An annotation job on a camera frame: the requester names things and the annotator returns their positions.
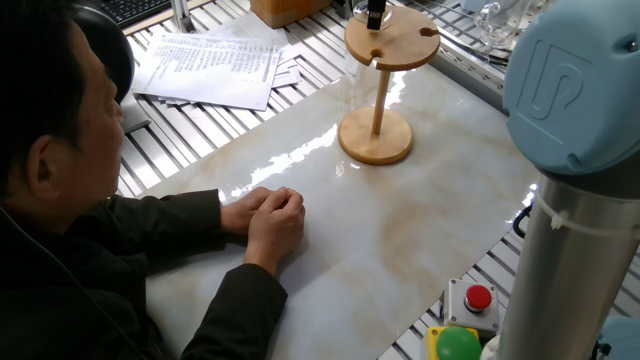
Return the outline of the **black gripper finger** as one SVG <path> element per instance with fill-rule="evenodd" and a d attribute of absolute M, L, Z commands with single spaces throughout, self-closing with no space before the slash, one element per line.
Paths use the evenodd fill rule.
<path fill-rule="evenodd" d="M 369 0 L 368 1 L 367 28 L 369 30 L 380 30 L 382 28 L 385 9 L 386 9 L 385 0 Z"/>

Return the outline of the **person's right hand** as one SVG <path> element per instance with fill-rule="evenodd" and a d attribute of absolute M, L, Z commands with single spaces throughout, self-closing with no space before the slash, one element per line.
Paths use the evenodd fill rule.
<path fill-rule="evenodd" d="M 287 187 L 274 191 L 258 188 L 251 191 L 245 200 L 256 200 L 258 207 L 249 224 L 244 263 L 257 265 L 275 277 L 280 260 L 302 241 L 305 220 L 303 197 Z"/>

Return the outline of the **person's left hand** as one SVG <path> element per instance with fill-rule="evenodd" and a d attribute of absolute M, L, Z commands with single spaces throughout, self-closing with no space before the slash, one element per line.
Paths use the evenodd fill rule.
<path fill-rule="evenodd" d="M 272 193 L 272 190 L 258 187 L 239 200 L 222 206 L 221 231 L 226 234 L 247 235 L 254 214 Z"/>

